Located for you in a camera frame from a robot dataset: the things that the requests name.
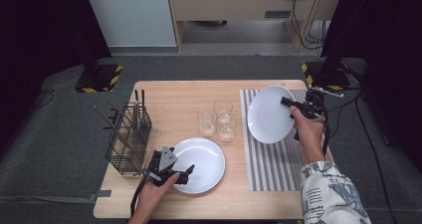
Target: sleeve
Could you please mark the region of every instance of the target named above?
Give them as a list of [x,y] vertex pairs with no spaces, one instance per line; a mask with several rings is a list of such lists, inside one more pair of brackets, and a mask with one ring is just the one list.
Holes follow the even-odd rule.
[[370,223],[353,183],[329,161],[306,164],[301,189],[307,224]]

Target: metal basket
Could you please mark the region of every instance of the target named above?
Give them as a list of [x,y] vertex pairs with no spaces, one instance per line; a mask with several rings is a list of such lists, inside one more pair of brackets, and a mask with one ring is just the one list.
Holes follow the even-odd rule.
[[143,103],[126,103],[121,112],[113,107],[114,116],[105,116],[103,111],[95,107],[111,129],[105,158],[120,174],[140,174],[152,129],[151,119]]

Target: glass cup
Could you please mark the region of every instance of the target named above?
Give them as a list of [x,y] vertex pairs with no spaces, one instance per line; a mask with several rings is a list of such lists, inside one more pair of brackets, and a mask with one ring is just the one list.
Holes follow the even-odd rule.
[[228,117],[229,122],[224,124],[217,123],[218,138],[222,141],[231,141],[236,133],[236,118],[232,114],[221,113],[221,115]]
[[214,112],[217,116],[217,124],[227,124],[230,122],[230,116],[233,110],[233,104],[229,101],[218,100],[214,103]]
[[199,132],[203,136],[212,136],[215,133],[215,113],[212,111],[203,111],[198,113]]

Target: placemat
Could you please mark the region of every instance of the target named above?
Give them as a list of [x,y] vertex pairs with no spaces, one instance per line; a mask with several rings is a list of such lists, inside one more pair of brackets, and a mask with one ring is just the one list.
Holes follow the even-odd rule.
[[[302,161],[296,129],[281,141],[265,144],[249,132],[247,116],[249,105],[259,90],[241,90],[242,123],[245,140],[248,184],[251,191],[299,191]],[[306,90],[290,90],[297,102],[304,102]]]

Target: white wall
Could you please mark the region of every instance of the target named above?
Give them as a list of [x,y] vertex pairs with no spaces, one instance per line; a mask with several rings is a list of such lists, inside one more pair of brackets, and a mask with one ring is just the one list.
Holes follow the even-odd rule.
[[109,47],[176,47],[168,0],[90,0]]

